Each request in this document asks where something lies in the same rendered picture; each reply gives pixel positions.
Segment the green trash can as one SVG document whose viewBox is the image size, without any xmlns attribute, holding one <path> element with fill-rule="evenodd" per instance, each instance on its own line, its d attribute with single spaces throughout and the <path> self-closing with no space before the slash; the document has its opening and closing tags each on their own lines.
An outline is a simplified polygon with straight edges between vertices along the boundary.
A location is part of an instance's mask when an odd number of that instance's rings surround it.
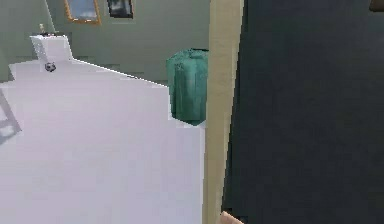
<svg viewBox="0 0 384 224">
<path fill-rule="evenodd" d="M 206 120 L 208 53 L 190 48 L 166 60 L 172 117 L 193 126 Z"/>
</svg>

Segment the dark room door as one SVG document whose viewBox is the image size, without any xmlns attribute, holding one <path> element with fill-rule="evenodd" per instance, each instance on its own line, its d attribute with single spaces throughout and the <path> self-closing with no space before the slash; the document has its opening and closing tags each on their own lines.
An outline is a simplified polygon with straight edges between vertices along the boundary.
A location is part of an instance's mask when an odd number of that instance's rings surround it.
<svg viewBox="0 0 384 224">
<path fill-rule="evenodd" d="M 244 224 L 384 224 L 384 13 L 245 0 L 223 206 Z"/>
</svg>

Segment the black framed picture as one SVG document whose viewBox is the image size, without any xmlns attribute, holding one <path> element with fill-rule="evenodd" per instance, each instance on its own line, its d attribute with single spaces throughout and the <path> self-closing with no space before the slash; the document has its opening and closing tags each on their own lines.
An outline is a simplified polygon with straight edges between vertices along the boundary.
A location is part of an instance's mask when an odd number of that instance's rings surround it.
<svg viewBox="0 0 384 224">
<path fill-rule="evenodd" d="M 133 18 L 132 0 L 107 0 L 107 4 L 112 18 Z"/>
</svg>

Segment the orange framed picture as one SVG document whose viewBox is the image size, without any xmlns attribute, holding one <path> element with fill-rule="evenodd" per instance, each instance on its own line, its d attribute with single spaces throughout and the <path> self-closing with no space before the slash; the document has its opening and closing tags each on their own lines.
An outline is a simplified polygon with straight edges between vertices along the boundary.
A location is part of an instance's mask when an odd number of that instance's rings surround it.
<svg viewBox="0 0 384 224">
<path fill-rule="evenodd" d="M 70 22 L 100 25 L 97 0 L 64 0 L 65 13 Z"/>
</svg>

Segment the white cabinet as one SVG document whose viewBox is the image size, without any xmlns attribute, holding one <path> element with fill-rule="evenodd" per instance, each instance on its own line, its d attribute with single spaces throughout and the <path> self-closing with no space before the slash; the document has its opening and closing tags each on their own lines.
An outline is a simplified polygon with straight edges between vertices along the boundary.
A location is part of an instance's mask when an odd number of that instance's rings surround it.
<svg viewBox="0 0 384 224">
<path fill-rule="evenodd" d="M 72 60 L 68 38 L 62 36 L 34 35 L 30 37 L 38 59 L 44 63 Z"/>
</svg>

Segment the beige door frame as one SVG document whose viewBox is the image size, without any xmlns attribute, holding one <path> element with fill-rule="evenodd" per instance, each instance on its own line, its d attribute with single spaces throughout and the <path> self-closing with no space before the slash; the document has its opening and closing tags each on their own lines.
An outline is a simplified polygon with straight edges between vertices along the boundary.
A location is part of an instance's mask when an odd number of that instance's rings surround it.
<svg viewBox="0 0 384 224">
<path fill-rule="evenodd" d="M 202 224 L 219 224 L 245 0 L 210 0 Z"/>
</svg>

